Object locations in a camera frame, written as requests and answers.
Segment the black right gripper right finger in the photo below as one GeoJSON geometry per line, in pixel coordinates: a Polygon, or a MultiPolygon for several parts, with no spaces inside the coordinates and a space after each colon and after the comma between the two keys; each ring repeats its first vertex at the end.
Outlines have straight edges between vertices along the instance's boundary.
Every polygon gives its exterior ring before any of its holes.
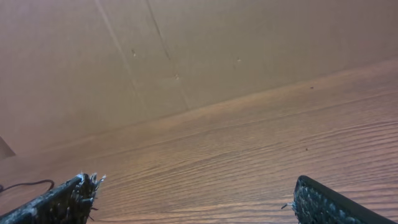
{"type": "Polygon", "coordinates": [[[290,207],[299,224],[396,224],[316,180],[298,177],[290,207]]]}

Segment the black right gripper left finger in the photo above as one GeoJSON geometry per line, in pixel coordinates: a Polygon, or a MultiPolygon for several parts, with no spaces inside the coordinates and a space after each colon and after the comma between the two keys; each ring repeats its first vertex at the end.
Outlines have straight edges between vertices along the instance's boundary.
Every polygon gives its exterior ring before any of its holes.
{"type": "Polygon", "coordinates": [[[105,180],[81,173],[46,193],[1,215],[1,224],[81,223],[90,219],[97,191],[105,180]]]}

